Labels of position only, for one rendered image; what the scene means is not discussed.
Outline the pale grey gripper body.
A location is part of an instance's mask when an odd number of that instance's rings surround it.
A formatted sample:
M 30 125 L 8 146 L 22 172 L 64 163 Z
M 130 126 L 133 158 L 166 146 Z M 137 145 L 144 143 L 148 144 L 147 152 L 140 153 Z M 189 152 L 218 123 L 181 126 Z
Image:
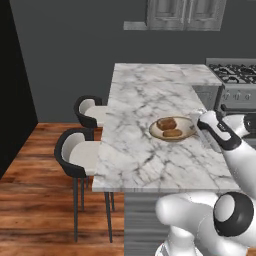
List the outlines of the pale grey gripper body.
M 203 109 L 203 108 L 199 108 L 199 109 L 193 110 L 193 111 L 190 113 L 190 118 L 191 118 L 191 120 L 192 120 L 192 123 L 193 123 L 194 125 L 196 125 L 197 122 L 198 122 L 199 117 L 200 117 L 202 114 L 204 114 L 205 112 L 206 112 L 206 110 Z

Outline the beige bowl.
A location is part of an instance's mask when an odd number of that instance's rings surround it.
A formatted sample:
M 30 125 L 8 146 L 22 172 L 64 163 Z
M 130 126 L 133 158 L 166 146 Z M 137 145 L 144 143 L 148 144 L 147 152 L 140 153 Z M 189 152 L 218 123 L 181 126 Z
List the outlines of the beige bowl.
M 163 131 L 160 130 L 157 127 L 157 121 L 153 122 L 150 127 L 149 127 L 149 133 L 158 139 L 164 140 L 164 141 L 180 141 L 184 140 L 188 137 L 191 137 L 196 133 L 194 124 L 192 123 L 192 120 L 187 117 L 182 117 L 182 116 L 171 116 L 177 126 L 175 129 L 180 129 L 182 131 L 182 135 L 179 137 L 164 137 L 163 136 Z

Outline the long brown bread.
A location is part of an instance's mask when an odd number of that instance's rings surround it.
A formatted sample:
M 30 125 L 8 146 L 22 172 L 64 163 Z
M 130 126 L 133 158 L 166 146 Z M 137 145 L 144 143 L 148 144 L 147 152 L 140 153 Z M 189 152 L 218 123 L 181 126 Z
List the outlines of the long brown bread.
M 180 129 L 168 129 L 163 131 L 164 137 L 179 137 L 182 135 L 182 131 Z

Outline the grey island base panel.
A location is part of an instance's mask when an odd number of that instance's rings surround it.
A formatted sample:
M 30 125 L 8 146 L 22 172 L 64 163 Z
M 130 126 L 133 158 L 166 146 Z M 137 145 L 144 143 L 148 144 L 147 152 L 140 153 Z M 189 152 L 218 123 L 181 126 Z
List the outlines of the grey island base panel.
M 160 223 L 156 202 L 165 193 L 126 193 L 124 195 L 124 256 L 154 256 L 166 239 L 169 227 Z

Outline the grey wall cupboards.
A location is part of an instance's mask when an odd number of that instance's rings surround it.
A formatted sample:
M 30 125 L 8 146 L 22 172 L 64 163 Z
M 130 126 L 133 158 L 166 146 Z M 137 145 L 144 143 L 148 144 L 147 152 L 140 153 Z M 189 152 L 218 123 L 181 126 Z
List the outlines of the grey wall cupboards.
M 150 30 L 219 31 L 227 0 L 148 0 Z

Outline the steel stove with black grates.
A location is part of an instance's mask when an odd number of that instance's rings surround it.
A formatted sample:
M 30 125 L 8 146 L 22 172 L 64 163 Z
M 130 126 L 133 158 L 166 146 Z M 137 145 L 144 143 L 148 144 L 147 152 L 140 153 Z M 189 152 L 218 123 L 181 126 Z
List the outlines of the steel stove with black grates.
M 223 115 L 256 113 L 256 59 L 207 58 L 221 81 L 214 109 Z

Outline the grey range hood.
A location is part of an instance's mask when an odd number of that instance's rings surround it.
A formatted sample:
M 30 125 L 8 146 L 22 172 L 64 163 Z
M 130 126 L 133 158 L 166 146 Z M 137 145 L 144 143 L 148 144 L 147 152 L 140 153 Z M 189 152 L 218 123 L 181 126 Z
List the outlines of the grey range hood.
M 125 21 L 123 25 L 124 30 L 133 30 L 133 31 L 145 31 L 147 26 L 144 22 L 133 22 L 133 21 Z

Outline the round brown bread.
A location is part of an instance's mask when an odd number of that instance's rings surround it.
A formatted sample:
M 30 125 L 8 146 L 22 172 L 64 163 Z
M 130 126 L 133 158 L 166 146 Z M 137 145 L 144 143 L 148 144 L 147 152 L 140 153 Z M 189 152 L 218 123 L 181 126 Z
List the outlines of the round brown bread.
M 177 124 L 172 117 L 166 117 L 157 120 L 157 127 L 162 131 L 175 129 L 176 126 Z

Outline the grey base cupboard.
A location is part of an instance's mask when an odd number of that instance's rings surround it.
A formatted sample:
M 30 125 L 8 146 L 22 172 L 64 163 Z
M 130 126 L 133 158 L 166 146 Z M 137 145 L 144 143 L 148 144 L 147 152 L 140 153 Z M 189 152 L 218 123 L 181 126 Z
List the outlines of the grey base cupboard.
M 216 110 L 222 87 L 217 85 L 193 85 L 197 96 L 207 110 Z

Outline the black stool with white seat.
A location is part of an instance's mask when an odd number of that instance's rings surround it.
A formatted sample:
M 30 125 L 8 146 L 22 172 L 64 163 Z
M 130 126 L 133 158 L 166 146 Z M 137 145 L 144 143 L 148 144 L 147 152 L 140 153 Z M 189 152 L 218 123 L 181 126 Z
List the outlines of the black stool with white seat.
M 73 180 L 74 241 L 78 240 L 78 195 L 84 208 L 84 188 L 96 173 L 99 141 L 91 128 L 71 128 L 59 137 L 54 156 L 65 174 Z
M 107 107 L 97 96 L 80 96 L 74 104 L 74 112 L 78 121 L 86 128 L 102 128 L 106 120 Z

